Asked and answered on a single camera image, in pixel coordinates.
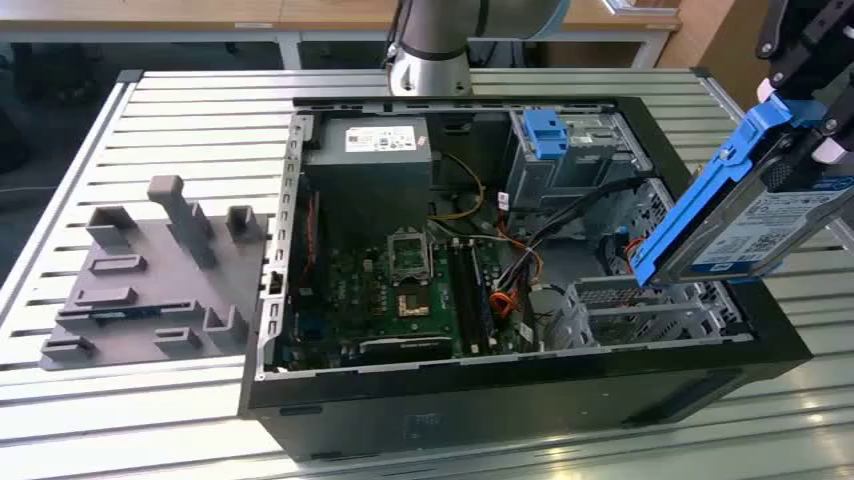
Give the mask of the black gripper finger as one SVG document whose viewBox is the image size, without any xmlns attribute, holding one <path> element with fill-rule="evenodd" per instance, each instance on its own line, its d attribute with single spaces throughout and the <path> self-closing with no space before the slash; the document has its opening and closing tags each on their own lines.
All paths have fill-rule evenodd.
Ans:
<svg viewBox="0 0 854 480">
<path fill-rule="evenodd" d="M 810 91 L 828 90 L 853 65 L 853 2 L 826 1 L 802 34 L 808 47 Z M 840 164 L 853 153 L 853 77 L 828 100 L 820 133 L 824 140 L 813 158 L 824 164 Z"/>
<path fill-rule="evenodd" d="M 768 76 L 757 87 L 758 100 L 766 100 L 778 86 L 794 83 L 808 54 L 802 33 L 810 22 L 810 1 L 769 2 L 756 47 L 757 58 L 769 65 Z"/>
</svg>

